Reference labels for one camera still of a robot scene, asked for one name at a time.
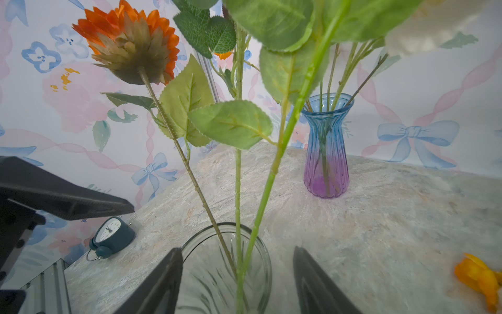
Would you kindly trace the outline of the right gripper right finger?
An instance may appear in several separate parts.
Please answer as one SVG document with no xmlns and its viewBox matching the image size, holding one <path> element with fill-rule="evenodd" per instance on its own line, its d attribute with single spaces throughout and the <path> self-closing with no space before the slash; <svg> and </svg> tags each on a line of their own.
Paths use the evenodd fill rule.
<svg viewBox="0 0 502 314">
<path fill-rule="evenodd" d="M 306 249 L 295 248 L 293 267 L 302 313 L 361 314 Z"/>
</svg>

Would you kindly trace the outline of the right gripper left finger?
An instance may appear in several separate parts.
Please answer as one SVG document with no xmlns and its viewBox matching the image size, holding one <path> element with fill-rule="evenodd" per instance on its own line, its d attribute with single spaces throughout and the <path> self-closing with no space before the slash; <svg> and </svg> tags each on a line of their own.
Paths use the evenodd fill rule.
<svg viewBox="0 0 502 314">
<path fill-rule="evenodd" d="M 170 250 L 115 313 L 175 313 L 182 272 L 182 250 L 177 247 Z"/>
</svg>

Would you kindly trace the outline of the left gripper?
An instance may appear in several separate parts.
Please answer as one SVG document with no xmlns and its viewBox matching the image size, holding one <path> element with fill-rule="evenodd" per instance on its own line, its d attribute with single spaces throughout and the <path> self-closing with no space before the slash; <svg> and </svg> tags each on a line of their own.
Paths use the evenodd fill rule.
<svg viewBox="0 0 502 314">
<path fill-rule="evenodd" d="M 1 157 L 1 282 L 4 283 L 43 210 L 67 221 L 119 216 L 135 208 L 123 198 L 80 187 L 18 157 Z"/>
</svg>

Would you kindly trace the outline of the clear glass vase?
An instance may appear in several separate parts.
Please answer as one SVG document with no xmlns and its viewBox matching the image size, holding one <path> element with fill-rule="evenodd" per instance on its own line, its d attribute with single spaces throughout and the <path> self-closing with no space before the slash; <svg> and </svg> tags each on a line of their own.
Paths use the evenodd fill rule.
<svg viewBox="0 0 502 314">
<path fill-rule="evenodd" d="M 235 313 L 237 280 L 232 268 L 244 258 L 252 230 L 241 226 L 237 244 L 234 222 L 218 225 L 230 250 L 229 261 L 213 226 L 193 235 L 182 247 L 183 273 L 176 313 Z M 272 265 L 264 242 L 254 243 L 252 258 L 244 278 L 244 313 L 265 313 L 273 282 Z"/>
</svg>

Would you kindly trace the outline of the blue purple glass vase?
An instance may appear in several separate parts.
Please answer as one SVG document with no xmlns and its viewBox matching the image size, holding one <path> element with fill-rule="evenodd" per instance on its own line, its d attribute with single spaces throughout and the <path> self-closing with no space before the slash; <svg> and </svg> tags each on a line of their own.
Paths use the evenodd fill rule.
<svg viewBox="0 0 502 314">
<path fill-rule="evenodd" d="M 335 97 L 325 93 L 309 99 L 313 109 L 334 105 L 332 111 L 301 112 L 310 128 L 303 182 L 311 194 L 325 199 L 341 196 L 350 184 L 343 122 L 354 100 L 345 93 L 338 100 Z"/>
</svg>

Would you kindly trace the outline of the white rose bud stem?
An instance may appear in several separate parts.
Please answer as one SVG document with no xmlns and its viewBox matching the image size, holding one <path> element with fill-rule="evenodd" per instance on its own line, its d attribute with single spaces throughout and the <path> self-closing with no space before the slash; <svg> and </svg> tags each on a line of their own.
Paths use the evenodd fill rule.
<svg viewBox="0 0 502 314">
<path fill-rule="evenodd" d="M 370 80 L 372 76 L 377 72 L 377 70 L 383 65 L 383 63 L 388 59 L 389 54 L 386 53 L 382 57 L 379 57 L 378 62 L 376 63 L 376 66 L 373 68 L 370 74 L 366 77 L 366 79 L 362 82 L 361 85 L 358 86 L 358 89 L 355 91 L 355 93 L 351 96 L 351 98 L 346 102 L 345 106 L 349 106 L 353 101 L 354 98 L 359 94 L 359 92 L 362 90 L 362 88 L 367 84 L 367 82 Z"/>
</svg>

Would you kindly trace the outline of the pink ranunculus spray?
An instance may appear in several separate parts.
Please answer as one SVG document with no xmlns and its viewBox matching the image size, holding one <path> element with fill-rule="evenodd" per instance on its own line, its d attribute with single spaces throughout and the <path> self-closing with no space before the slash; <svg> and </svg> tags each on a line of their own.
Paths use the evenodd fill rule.
<svg viewBox="0 0 502 314">
<path fill-rule="evenodd" d="M 188 1 L 210 10 L 213 1 Z M 465 28 L 484 1 L 224 1 L 223 13 L 210 17 L 205 42 L 215 53 L 233 51 L 233 67 L 220 76 L 233 93 L 230 102 L 189 114 L 208 138 L 241 154 L 267 139 L 272 121 L 242 98 L 244 51 L 251 39 L 261 44 L 260 72 L 270 96 L 281 105 L 277 153 L 261 197 L 250 243 L 254 244 L 282 157 L 312 91 L 322 87 L 336 43 L 362 43 L 382 37 L 391 56 L 428 52 Z"/>
</svg>

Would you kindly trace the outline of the orange gerbera stem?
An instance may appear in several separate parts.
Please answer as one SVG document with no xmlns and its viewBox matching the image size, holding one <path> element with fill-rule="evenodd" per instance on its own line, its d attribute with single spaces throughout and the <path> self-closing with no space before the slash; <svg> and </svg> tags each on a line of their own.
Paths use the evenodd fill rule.
<svg viewBox="0 0 502 314">
<path fill-rule="evenodd" d="M 145 13 L 120 1 L 108 12 L 94 7 L 85 11 L 72 28 L 88 43 L 98 67 L 109 70 L 130 85 L 145 86 L 148 97 L 108 93 L 116 106 L 134 104 L 145 108 L 159 129 L 174 144 L 212 225 L 214 215 L 190 166 L 190 149 L 182 149 L 179 140 L 203 147 L 210 139 L 203 135 L 189 118 L 197 109 L 214 103 L 205 71 L 191 56 L 188 64 L 175 74 L 179 56 L 180 30 L 200 54 L 209 57 L 211 51 L 204 38 L 206 27 L 213 21 L 208 10 L 188 1 L 175 1 L 179 13 L 172 20 L 158 10 Z"/>
</svg>

